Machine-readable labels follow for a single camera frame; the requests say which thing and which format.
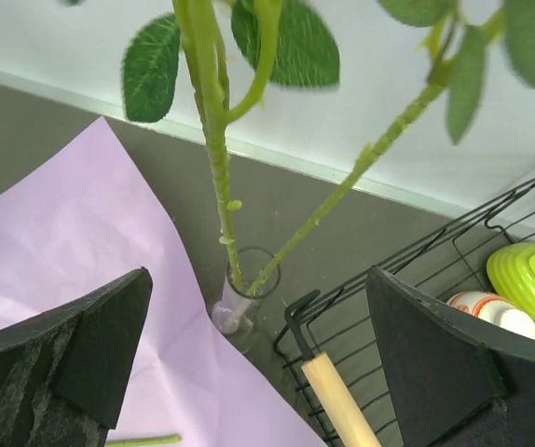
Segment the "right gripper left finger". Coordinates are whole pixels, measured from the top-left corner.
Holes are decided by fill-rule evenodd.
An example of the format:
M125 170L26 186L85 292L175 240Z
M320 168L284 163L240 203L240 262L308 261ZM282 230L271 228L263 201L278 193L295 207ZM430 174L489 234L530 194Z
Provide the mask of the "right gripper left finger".
M151 275L140 267L0 330L0 446L105 444L151 294Z

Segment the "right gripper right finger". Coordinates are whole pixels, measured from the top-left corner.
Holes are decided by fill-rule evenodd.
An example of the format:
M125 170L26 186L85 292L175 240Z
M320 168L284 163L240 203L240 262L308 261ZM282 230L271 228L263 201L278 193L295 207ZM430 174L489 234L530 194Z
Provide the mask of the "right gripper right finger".
M406 446L535 446L535 340L375 266L365 286Z

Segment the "pink wrapping paper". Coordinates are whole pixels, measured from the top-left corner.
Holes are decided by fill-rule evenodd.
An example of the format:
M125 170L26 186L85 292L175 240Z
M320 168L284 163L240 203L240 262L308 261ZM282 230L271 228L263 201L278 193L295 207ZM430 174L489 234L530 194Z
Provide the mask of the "pink wrapping paper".
M321 444L211 324L169 214L103 118L0 195L0 329L138 267L153 290L112 440Z

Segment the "pink rose stem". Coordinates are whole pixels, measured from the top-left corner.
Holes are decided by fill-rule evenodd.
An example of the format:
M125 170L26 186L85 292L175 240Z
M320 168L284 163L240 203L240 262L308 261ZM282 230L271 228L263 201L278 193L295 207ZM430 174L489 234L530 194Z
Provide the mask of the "pink rose stem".
M271 87L231 134L276 167L260 195L270 214L251 241L278 250L425 87L426 31L398 23L375 1L319 1L339 46L337 87ZM459 144L446 133L446 96L405 129L355 191L282 263L282 292L294 300L329 289L535 171L535 88L504 44L488 47L485 86Z

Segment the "cream white rose stem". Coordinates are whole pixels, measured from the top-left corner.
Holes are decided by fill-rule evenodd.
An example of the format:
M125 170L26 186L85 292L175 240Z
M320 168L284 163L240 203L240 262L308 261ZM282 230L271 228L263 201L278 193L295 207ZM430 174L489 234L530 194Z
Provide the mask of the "cream white rose stem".
M230 195L227 127L261 102L268 84L332 88L339 82L335 38L305 1L230 1L231 32L254 69L244 97L230 103L226 45L212 1L175 1L173 10L144 25L131 39L121 65L126 118L157 123L171 110L179 61L184 60L211 163L213 188L235 286L243 284L233 224L240 203Z

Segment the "peach rose stem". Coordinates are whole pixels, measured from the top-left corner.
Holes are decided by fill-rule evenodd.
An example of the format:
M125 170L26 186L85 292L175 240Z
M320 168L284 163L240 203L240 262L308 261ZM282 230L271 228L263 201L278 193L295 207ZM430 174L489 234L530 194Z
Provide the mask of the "peach rose stem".
M104 447L150 447L178 443L181 440L182 437L179 434L171 434L152 438L110 440L104 444Z

